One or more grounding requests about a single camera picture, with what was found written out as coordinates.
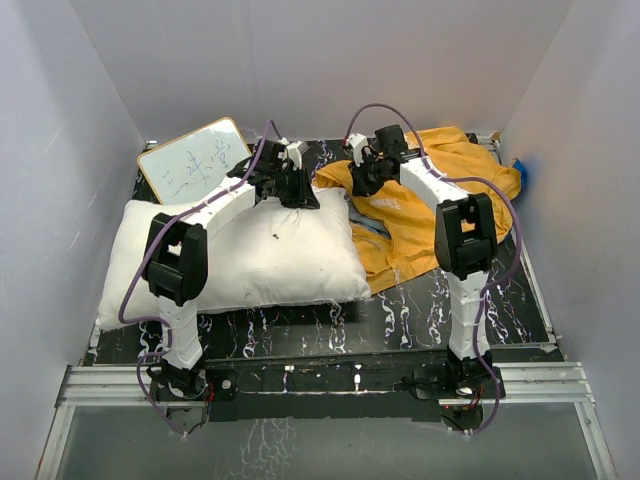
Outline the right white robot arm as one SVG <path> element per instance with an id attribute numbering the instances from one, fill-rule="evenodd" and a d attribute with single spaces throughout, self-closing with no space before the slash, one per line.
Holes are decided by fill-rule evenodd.
<path id="1" fill-rule="evenodd" d="M 385 183 L 394 181 L 434 213 L 434 252 L 446 273 L 451 300 L 450 368 L 445 381 L 453 394 L 469 396 L 481 385 L 480 372 L 491 370 L 482 306 L 498 249 L 491 199 L 455 185 L 431 164 L 422 146 L 416 155 L 411 154 L 400 126 L 384 127 L 375 136 L 375 145 L 359 133 L 343 140 L 352 156 L 352 192 L 371 197 Z"/>

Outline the white pillow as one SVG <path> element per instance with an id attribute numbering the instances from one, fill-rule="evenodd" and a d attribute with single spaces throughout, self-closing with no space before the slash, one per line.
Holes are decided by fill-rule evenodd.
<path id="1" fill-rule="evenodd" d="M 216 314 L 271 306 L 306 306 L 363 300 L 371 295 L 352 240 L 346 192 L 315 188 L 320 208 L 289 209 L 269 198 L 242 212 L 208 243 L 208 279 L 198 311 Z M 111 251 L 96 325 L 124 327 L 118 310 L 139 267 L 152 218 L 181 213 L 187 205 L 131 200 Z M 137 283 L 125 318 L 158 316 L 147 283 Z"/>

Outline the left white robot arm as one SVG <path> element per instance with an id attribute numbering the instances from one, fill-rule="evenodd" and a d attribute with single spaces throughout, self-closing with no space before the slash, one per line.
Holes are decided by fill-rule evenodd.
<path id="1" fill-rule="evenodd" d="M 158 300 L 164 355 L 147 369 L 175 396 L 194 399 L 207 388 L 201 363 L 196 299 L 208 279 L 208 242 L 260 201 L 275 197 L 286 208 L 315 210 L 303 141 L 266 140 L 262 150 L 238 162 L 189 215 L 158 214 L 149 230 L 150 256 L 142 278 Z"/>

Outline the orange and blue pillowcase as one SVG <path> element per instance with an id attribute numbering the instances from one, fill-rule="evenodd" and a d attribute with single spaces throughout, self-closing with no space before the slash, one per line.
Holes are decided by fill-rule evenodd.
<path id="1" fill-rule="evenodd" d="M 482 145 L 472 143 L 458 127 L 416 133 L 431 163 L 450 178 L 479 177 L 493 183 L 509 199 L 522 186 L 521 171 L 500 165 Z M 421 182 L 388 181 L 371 197 L 353 197 L 356 210 L 383 223 L 389 238 L 363 226 L 352 226 L 352 238 L 372 293 L 386 290 L 438 267 L 434 252 L 440 202 Z"/>

